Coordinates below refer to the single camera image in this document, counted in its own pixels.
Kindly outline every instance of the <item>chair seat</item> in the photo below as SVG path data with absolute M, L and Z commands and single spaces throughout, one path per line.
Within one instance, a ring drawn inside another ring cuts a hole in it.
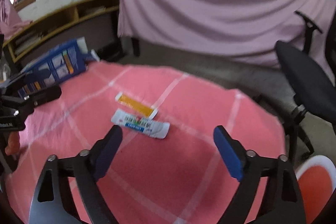
M 305 108 L 336 124 L 336 89 L 322 68 L 288 43 L 278 41 L 275 50 L 283 73 Z

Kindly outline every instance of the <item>black chair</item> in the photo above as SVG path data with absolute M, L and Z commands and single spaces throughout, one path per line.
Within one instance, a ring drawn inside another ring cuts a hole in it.
M 309 149 L 309 152 L 302 155 L 303 160 L 314 153 L 314 148 L 307 134 L 300 126 L 300 123 L 305 118 L 307 112 L 336 125 L 336 89 L 322 68 L 308 56 L 313 32 L 318 30 L 322 33 L 322 31 L 307 16 L 298 11 L 295 13 L 300 15 L 306 23 L 305 45 L 303 51 L 282 41 L 276 43 L 275 50 L 281 69 L 296 93 L 294 101 L 297 107 L 289 114 L 264 95 L 259 95 L 255 98 L 257 103 L 261 100 L 265 101 L 283 120 L 285 134 L 290 137 L 289 159 L 292 162 L 296 154 L 297 138 L 300 138 Z M 328 63 L 331 64 L 330 67 L 334 73 L 336 72 L 336 48 L 334 46 L 336 33 L 335 18 L 328 33 L 330 39 L 327 39 L 325 47 L 325 56 Z

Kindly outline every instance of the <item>metal bolt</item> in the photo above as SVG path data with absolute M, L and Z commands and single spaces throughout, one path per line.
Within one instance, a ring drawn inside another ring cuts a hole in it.
M 56 159 L 56 155 L 50 155 L 49 157 L 48 157 L 48 161 L 53 161 L 53 160 L 55 160 Z
M 80 155 L 81 157 L 85 157 L 85 156 L 87 156 L 89 153 L 90 153 L 90 150 L 84 149 L 84 150 L 82 150 L 82 151 L 79 152 L 79 155 Z
M 287 161 L 288 160 L 288 157 L 286 155 L 280 155 L 279 159 L 281 161 Z
M 247 154 L 248 157 L 251 157 L 251 158 L 253 158 L 257 155 L 257 153 L 254 152 L 253 150 L 247 150 L 246 154 Z

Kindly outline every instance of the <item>concrete floor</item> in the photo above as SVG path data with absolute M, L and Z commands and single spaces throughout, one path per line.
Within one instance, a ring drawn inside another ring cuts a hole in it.
M 127 51 L 132 52 L 130 41 L 125 41 L 124 44 Z M 295 108 L 294 92 L 279 70 L 235 63 L 223 57 L 176 50 L 144 41 L 140 42 L 140 46 L 140 57 L 128 54 L 120 63 L 170 66 L 215 82 L 226 89 L 239 88 L 249 96 L 265 94 L 288 112 Z M 307 114 L 301 125 L 315 148 L 315 154 L 325 155 L 336 164 L 336 136 L 331 124 Z M 301 163 L 300 155 L 306 151 L 307 148 L 298 140 L 296 166 Z

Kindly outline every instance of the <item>hand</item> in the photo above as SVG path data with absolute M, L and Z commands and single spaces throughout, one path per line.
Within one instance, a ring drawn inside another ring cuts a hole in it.
M 8 146 L 5 148 L 6 154 L 14 155 L 20 150 L 20 135 L 19 132 L 11 132 L 8 137 Z

